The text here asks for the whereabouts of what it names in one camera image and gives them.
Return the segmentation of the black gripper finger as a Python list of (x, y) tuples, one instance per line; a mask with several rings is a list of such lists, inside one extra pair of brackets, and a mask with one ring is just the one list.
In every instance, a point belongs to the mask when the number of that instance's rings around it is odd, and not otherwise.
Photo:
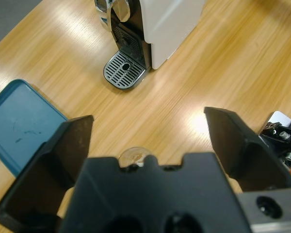
[(94, 117), (63, 122), (0, 200), (0, 225), (14, 233), (56, 233), (57, 215), (88, 157)]
[(205, 107), (212, 147), (244, 192), (291, 188), (291, 174), (237, 113)]

